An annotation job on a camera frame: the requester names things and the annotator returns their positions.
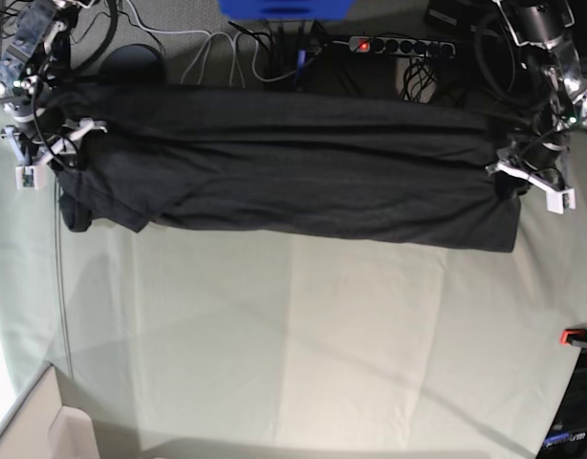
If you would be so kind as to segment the black round stool seat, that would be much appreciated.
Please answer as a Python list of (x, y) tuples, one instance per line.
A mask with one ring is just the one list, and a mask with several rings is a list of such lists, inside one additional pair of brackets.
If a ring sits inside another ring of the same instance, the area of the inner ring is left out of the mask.
[(166, 82), (163, 56), (145, 44), (115, 49), (100, 64), (98, 74), (120, 83), (159, 84)]

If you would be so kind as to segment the dark grey t-shirt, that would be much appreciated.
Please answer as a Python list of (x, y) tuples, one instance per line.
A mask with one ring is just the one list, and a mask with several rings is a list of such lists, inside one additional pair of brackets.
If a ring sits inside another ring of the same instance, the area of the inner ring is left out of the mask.
[(68, 228), (286, 233), (510, 252), (516, 183), (499, 120), (397, 99), (76, 84), (47, 102), (107, 128), (56, 178)]

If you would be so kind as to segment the blue box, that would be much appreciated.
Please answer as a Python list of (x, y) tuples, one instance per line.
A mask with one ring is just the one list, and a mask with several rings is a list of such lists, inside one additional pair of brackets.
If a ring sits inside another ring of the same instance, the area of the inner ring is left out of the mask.
[(219, 0), (222, 14), (236, 20), (327, 19), (341, 20), (351, 0)]

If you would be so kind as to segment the black power strip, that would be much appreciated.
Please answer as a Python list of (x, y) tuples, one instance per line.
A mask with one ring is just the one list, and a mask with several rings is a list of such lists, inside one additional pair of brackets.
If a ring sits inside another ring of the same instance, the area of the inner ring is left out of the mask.
[(367, 55), (389, 55), (404, 58), (452, 59), (457, 54), (452, 42), (432, 41), (409, 37), (364, 36), (349, 37), (348, 46), (352, 53)]

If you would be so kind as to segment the beige plastic bin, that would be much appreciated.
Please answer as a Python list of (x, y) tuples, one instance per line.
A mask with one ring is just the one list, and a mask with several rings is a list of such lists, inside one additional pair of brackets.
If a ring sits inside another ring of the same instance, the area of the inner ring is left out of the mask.
[(62, 402), (52, 364), (37, 371), (0, 423), (0, 458), (99, 458), (93, 420)]

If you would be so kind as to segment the right red black clamp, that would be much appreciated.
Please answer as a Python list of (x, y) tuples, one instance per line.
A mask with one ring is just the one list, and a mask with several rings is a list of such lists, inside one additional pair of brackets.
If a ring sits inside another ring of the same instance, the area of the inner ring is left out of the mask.
[(560, 343), (587, 351), (587, 325), (582, 328), (565, 329), (561, 334)]

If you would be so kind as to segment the light green table cloth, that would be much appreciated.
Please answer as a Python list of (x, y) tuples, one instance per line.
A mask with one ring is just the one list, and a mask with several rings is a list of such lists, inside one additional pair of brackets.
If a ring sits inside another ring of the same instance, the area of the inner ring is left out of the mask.
[[(0, 109), (0, 130), (9, 123)], [(507, 254), (273, 232), (55, 223), (0, 138), (0, 341), (21, 393), (46, 363), (109, 458), (533, 458), (587, 321), (577, 207), (523, 198)]]

